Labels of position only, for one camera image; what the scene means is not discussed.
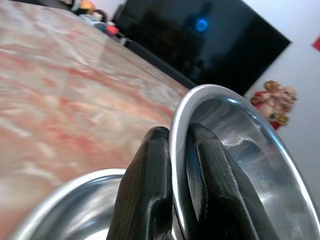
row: television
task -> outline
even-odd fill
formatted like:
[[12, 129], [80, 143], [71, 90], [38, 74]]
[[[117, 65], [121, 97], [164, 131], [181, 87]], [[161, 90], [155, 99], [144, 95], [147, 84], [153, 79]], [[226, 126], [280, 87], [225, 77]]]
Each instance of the television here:
[[127, 0], [120, 32], [195, 85], [243, 95], [290, 41], [242, 0]]

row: shiny metal surface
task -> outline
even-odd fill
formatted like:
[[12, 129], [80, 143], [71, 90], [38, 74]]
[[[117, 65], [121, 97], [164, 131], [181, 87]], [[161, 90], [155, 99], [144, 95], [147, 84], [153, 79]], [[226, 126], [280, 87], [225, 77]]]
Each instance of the shiny metal surface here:
[[[20, 225], [10, 240], [105, 240], [125, 169], [78, 177], [53, 192]], [[172, 237], [183, 240], [177, 217]]]
[[170, 128], [174, 204], [186, 239], [192, 235], [190, 231], [196, 221], [187, 217], [192, 205], [187, 185], [185, 140], [191, 123], [200, 123], [212, 130], [245, 171], [280, 240], [320, 239], [316, 209], [278, 134], [247, 100], [216, 85], [201, 85], [190, 90], [179, 103]]

